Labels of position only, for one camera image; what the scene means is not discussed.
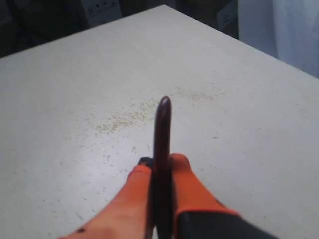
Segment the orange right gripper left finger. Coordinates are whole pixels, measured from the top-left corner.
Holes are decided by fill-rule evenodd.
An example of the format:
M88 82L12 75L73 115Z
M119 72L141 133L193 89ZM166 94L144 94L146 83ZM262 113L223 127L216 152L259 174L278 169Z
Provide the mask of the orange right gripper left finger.
M142 157L117 195L94 218L65 239L151 239L152 169L154 160Z

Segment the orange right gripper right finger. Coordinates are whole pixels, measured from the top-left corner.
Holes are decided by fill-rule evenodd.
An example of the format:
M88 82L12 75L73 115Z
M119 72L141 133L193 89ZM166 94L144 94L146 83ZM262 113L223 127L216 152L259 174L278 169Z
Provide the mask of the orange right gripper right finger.
M186 156L171 154L173 236L176 239L272 239L224 206L193 173Z

